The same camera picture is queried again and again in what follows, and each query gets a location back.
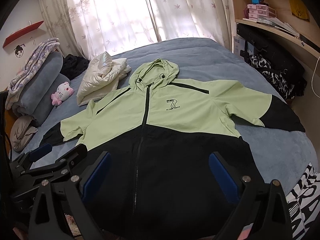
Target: black and white patterned fabric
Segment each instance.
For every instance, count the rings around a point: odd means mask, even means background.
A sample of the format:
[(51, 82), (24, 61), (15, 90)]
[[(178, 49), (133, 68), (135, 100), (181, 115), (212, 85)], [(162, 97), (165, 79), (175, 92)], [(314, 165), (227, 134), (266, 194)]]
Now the black and white patterned fabric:
[(300, 240), (320, 211), (320, 173), (314, 171), (311, 163), (286, 200), (293, 240)]
[(294, 97), (292, 95), (294, 85), (289, 84), (280, 71), (273, 69), (267, 59), (261, 55), (250, 55), (249, 63), (265, 77), (284, 100)]

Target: wooden shelf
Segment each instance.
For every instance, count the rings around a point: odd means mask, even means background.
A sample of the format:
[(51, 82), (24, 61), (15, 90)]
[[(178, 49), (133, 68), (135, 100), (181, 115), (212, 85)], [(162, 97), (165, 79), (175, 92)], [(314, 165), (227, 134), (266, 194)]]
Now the wooden shelf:
[[(292, 15), (289, 0), (266, 0), (269, 6), (277, 10), (277, 18), (289, 23), (298, 33), (301, 33), (318, 47), (320, 47), (320, 28), (310, 15), (310, 22)], [(235, 19), (244, 18), (244, 9), (251, 0), (233, 0)]]
[[(278, 42), (293, 56), (302, 61), (312, 70), (315, 69), (316, 61), (320, 57), (320, 53), (312, 47), (310, 47), (309, 45), (302, 42), (301, 40), (299, 40), (298, 38), (295, 38), (275, 28), (259, 24), (257, 22), (236, 19), (236, 23), (242, 23), (259, 28), (267, 36)], [(316, 70), (316, 73), (320, 76), (320, 68)]]
[(37, 28), (39, 28), (39, 26), (43, 23), (43, 21), (31, 24), (21, 30), (18, 30), (17, 32), (11, 34), (9, 37), (7, 37), (3, 43), (2, 48), (4, 48), (5, 46), (7, 46), (8, 44), (10, 44), (11, 42), (13, 42), (14, 40), (16, 40), (17, 38), (20, 38), (21, 36), (23, 36), (24, 34), (27, 34)]

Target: pink plush toy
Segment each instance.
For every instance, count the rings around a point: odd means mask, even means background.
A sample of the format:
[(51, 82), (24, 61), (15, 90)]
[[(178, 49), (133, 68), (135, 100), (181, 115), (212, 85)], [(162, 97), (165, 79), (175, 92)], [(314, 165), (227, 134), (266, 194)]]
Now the pink plush toy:
[(60, 84), (57, 88), (57, 92), (51, 95), (52, 105), (59, 106), (63, 101), (66, 101), (72, 94), (74, 90), (70, 87), (68, 82)]

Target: black sleeve cuff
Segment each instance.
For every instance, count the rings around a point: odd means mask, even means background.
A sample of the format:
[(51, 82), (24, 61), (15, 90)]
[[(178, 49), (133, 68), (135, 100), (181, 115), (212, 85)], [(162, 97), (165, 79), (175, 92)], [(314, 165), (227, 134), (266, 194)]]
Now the black sleeve cuff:
[(268, 128), (306, 132), (294, 111), (274, 95), (272, 95), (269, 109), (259, 119)]
[(42, 146), (46, 143), (50, 143), (52, 146), (62, 144), (64, 137), (61, 133), (60, 127), (61, 123), (58, 122), (55, 126), (50, 128), (50, 130), (47, 131), (43, 136), (39, 146)]

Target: hood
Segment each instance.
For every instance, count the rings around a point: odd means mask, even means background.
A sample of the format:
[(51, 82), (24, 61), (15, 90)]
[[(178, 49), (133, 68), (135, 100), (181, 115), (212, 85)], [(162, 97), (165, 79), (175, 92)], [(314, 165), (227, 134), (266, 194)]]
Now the hood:
[(158, 58), (138, 67), (129, 79), (129, 86), (131, 89), (143, 92), (150, 84), (152, 84), (151, 90), (161, 88), (173, 81), (178, 72), (177, 64)]

